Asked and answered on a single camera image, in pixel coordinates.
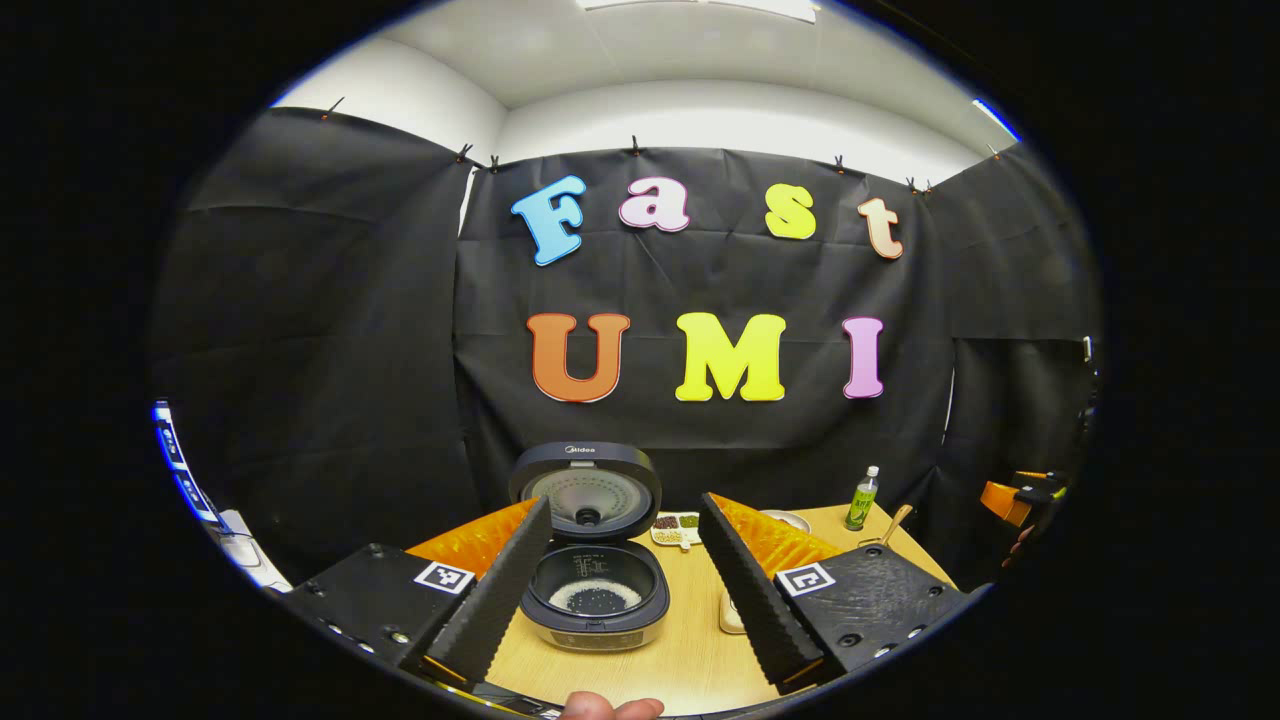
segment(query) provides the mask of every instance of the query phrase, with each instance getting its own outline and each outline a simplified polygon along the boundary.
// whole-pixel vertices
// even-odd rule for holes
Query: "green bottle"
[[[849,505],[849,514],[845,515],[845,528],[850,530],[863,529],[863,524],[867,523],[867,514],[872,511],[872,502],[876,500],[876,491],[878,486],[876,484],[876,477],[879,475],[879,468],[872,465],[867,469],[867,477],[858,483],[858,489],[854,492],[854,501]]]

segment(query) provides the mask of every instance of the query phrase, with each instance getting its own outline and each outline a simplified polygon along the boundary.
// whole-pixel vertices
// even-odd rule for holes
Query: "white wall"
[[[356,115],[462,150],[489,164],[507,109],[477,85],[426,53],[374,37],[338,55],[305,77],[275,106]]]
[[[982,160],[924,126],[844,97],[735,81],[658,81],[572,92],[508,111],[407,45],[374,37],[314,70],[276,106],[328,109],[388,124],[489,164],[641,146],[727,147],[845,165],[896,182],[943,179]]]
[[[726,147],[810,158],[918,186],[983,158],[924,126],[844,97],[777,85],[659,81],[561,95],[507,114],[503,163],[580,150]]]

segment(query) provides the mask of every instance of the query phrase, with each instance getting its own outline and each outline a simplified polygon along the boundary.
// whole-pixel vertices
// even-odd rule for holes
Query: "black cloth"
[[[407,547],[509,503],[515,459],[557,441],[643,448],[677,510],[707,491],[756,507],[844,503],[878,465],[878,502],[913,502],[908,528],[969,579],[991,565],[974,534],[984,483],[1070,460],[1096,275],[1065,193],[1023,146],[928,195],[755,152],[539,158],[477,173],[458,237],[471,164],[321,114],[270,110],[198,186],[151,328],[156,393],[197,480],[293,580],[360,543]],[[584,242],[538,266],[511,206],[568,174],[588,187],[573,196]],[[618,218],[630,182],[652,176],[687,188],[687,228]],[[768,232],[774,183],[813,195],[813,237]],[[872,197],[897,214],[896,260],[870,247],[858,205]],[[577,319],[567,365],[580,378],[595,372],[590,315],[631,318],[612,395],[566,404],[538,389],[536,313]],[[786,396],[678,401],[685,313],[717,315],[735,342],[753,315],[782,316]],[[879,397],[842,395],[850,316],[884,324]]]
[[[268,111],[210,170],[150,333],[197,482],[292,582],[480,514],[448,311],[471,165],[321,114]]]
[[[511,206],[575,174],[582,246],[545,266]],[[637,229],[618,218],[634,179],[664,176],[689,190],[687,228]],[[799,184],[813,195],[818,229],[808,240],[772,236],[765,190]],[[905,251],[881,258],[858,205],[881,197],[897,213]],[[703,492],[758,507],[849,502],[868,465],[881,466],[881,501],[895,503],[933,466],[951,374],[943,268],[923,199],[906,187],[820,163],[727,150],[645,149],[577,152],[503,165],[477,176],[458,243],[454,343],[467,448],[486,503],[507,501],[507,477],[525,448],[558,441],[611,441],[648,452],[663,503],[690,510]],[[737,341],[756,314],[782,316],[776,402],[714,395],[681,402],[684,313],[716,314]],[[596,313],[631,318],[617,388],[593,404],[557,402],[534,384],[527,319],[564,313],[568,370],[595,372]],[[849,400],[850,316],[884,323],[876,398]]]

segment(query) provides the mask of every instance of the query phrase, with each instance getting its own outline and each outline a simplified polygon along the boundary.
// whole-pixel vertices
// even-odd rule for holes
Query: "yellow letter m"
[[[707,369],[716,379],[721,397],[733,397],[742,373],[742,400],[760,402],[782,400],[786,388],[778,382],[778,346],[787,322],[777,315],[755,315],[742,329],[737,345],[728,341],[719,319],[710,313],[686,313],[676,320],[685,331],[685,383],[676,388],[676,397],[686,402],[710,400]]]

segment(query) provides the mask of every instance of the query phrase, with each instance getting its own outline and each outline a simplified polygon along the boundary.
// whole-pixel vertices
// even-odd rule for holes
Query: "hand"
[[[623,702],[617,710],[609,701],[586,691],[570,693],[561,720],[655,720],[666,707],[652,697]]]

